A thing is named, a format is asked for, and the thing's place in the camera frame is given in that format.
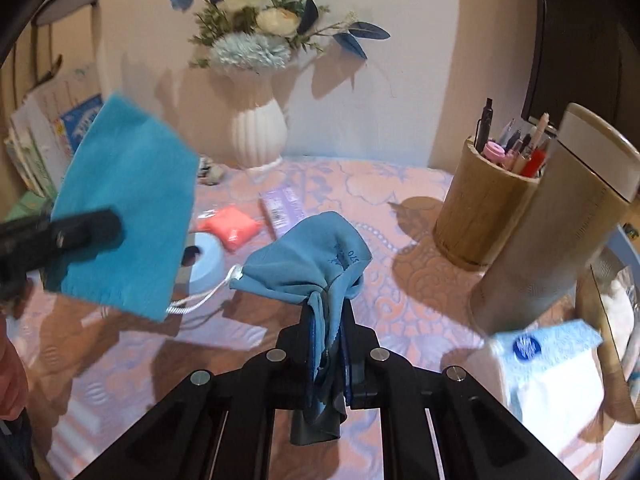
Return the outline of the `left hand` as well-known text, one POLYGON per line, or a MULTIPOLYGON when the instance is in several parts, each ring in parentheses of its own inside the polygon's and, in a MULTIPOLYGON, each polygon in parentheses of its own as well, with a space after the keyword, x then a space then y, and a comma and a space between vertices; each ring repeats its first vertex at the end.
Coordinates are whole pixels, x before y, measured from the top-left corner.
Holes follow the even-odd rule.
POLYGON ((0 344, 0 418, 15 420, 26 406, 28 380, 21 358, 9 340, 4 316, 1 317, 0 344))

